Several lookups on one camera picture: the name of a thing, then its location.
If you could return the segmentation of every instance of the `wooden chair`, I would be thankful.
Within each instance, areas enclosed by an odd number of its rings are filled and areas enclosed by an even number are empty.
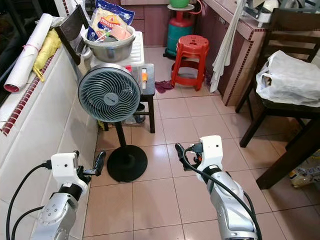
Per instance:
[[[55,28],[62,43],[77,65],[80,64],[81,52],[85,47],[85,42],[80,36],[82,25],[86,29],[89,27],[84,11],[78,5],[63,23]]]
[[[278,50],[310,63],[320,46],[320,37],[311,36],[314,30],[320,29],[320,14],[292,12],[283,9],[275,9],[272,13],[269,30],[266,33],[259,58],[254,70],[254,75],[240,99],[235,112],[239,113],[241,107],[247,101],[252,122],[240,141],[240,146],[245,148],[256,130],[267,115],[292,117],[300,120],[320,118],[320,107],[309,107],[304,105],[276,103],[261,98],[256,93],[256,74],[262,66]],[[258,105],[258,113],[253,117],[249,94],[254,89]]]

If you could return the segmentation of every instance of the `black round fan base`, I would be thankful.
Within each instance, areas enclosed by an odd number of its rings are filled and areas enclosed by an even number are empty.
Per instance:
[[[147,165],[147,155],[140,147],[126,145],[111,153],[106,168],[117,182],[132,182],[145,172]]]

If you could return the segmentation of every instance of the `white plastic bag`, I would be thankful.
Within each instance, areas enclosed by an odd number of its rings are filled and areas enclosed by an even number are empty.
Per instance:
[[[320,69],[286,55],[272,54],[256,75],[256,92],[276,103],[320,107]]]

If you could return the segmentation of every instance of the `silver robot arm segment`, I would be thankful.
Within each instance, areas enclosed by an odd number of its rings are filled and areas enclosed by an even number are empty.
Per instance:
[[[58,153],[51,157],[52,175],[57,181],[59,192],[50,197],[40,212],[32,240],[67,240],[76,221],[78,201],[88,190],[91,175],[101,174],[106,152],[102,151],[95,160],[93,169],[78,166],[79,152]]]
[[[183,147],[177,143],[175,148],[185,171],[191,170],[184,162]],[[231,176],[222,171],[222,140],[218,135],[200,138],[192,145],[196,154],[192,166],[224,184],[244,202],[244,191]],[[206,184],[210,200],[217,211],[219,230],[222,240],[256,240],[255,224],[245,208],[224,188],[197,173],[197,178]]]

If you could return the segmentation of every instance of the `stainless steel bowl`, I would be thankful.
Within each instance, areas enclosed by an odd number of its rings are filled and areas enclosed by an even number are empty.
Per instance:
[[[101,61],[107,63],[115,63],[126,59],[130,56],[132,50],[132,44],[136,37],[133,37],[126,44],[114,45],[114,46],[96,46],[88,44],[93,54]]]

